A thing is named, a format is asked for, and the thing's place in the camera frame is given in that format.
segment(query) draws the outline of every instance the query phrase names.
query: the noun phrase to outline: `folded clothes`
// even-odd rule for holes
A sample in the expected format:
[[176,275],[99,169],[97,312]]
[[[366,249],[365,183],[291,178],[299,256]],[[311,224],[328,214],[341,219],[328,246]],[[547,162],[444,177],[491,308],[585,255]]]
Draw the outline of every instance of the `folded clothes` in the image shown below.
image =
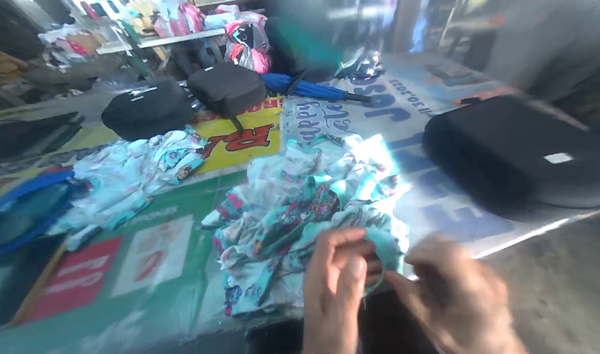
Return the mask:
[[322,230],[366,227],[384,268],[401,271],[408,229],[392,210],[410,186],[380,135],[288,141],[284,154],[253,160],[247,175],[202,221],[216,229],[226,315],[302,306],[304,269]]
[[55,224],[50,234],[81,230],[89,225],[114,228],[131,219],[165,185],[178,185],[203,163],[197,152],[206,145],[186,126],[148,140],[117,141],[78,161],[75,178],[91,184],[88,197],[72,202],[73,208]]

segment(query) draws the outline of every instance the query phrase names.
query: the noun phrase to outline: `closed umbrella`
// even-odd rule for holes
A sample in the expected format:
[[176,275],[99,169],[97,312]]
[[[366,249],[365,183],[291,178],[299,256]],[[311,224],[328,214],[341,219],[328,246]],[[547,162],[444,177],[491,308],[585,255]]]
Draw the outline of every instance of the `closed umbrella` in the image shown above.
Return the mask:
[[312,84],[302,80],[302,76],[290,77],[284,74],[261,74],[265,86],[270,90],[282,94],[294,94],[296,96],[312,97],[321,100],[340,100],[371,102],[370,97],[361,94],[353,94],[338,88]]

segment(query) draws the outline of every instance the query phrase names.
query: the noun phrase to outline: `white label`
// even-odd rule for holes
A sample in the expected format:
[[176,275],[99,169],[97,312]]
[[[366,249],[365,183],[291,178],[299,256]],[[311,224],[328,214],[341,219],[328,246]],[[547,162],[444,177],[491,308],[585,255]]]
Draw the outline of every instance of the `white label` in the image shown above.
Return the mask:
[[566,152],[559,152],[557,154],[547,155],[543,158],[552,164],[561,164],[573,160],[573,156],[567,154]]
[[112,296],[155,286],[182,275],[193,215],[149,227],[134,235]]

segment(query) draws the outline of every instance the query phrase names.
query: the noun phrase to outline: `black bag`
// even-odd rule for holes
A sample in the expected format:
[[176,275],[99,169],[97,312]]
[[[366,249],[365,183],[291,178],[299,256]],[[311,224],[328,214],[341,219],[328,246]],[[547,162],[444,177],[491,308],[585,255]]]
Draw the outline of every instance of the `black bag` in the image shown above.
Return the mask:
[[422,143],[476,202],[502,217],[531,221],[600,209],[600,137],[516,97],[435,116]]
[[189,77],[187,86],[208,109],[230,118],[240,132],[243,127],[236,115],[267,96],[260,74],[231,62],[197,71]]
[[116,96],[101,120],[123,139],[135,141],[184,130],[193,121],[193,109],[186,90],[166,79]]

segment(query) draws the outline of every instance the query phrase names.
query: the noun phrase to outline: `fingernail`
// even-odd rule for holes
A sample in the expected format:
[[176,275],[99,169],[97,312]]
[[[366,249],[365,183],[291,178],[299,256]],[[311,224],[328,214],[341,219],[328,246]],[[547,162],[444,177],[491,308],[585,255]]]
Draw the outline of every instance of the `fingernail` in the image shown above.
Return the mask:
[[361,257],[354,257],[346,265],[347,271],[356,279],[366,274],[366,262]]

